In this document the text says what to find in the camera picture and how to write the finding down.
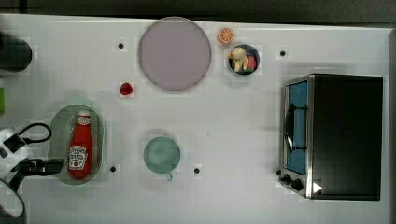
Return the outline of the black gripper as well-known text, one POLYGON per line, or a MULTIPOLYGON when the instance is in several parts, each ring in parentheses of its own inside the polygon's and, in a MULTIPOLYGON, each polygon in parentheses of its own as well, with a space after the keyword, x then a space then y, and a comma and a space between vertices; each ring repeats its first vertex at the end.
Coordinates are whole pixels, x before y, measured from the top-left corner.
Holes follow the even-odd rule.
POLYGON ((18 187, 26 176, 55 175, 62 171, 64 159, 24 159, 12 169, 15 175, 10 180, 11 187, 18 187))

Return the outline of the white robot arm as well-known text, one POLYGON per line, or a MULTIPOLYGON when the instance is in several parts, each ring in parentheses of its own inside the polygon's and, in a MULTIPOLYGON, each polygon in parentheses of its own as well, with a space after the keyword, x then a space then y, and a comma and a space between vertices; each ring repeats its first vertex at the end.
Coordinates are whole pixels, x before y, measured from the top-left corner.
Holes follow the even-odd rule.
POLYGON ((46 138, 23 138, 23 131, 15 133, 11 129, 1 131, 1 178, 5 179, 11 173, 14 176, 8 184, 17 190, 26 176, 55 175, 62 171, 64 159, 30 159, 30 144, 46 142, 51 138, 51 131, 46 138))

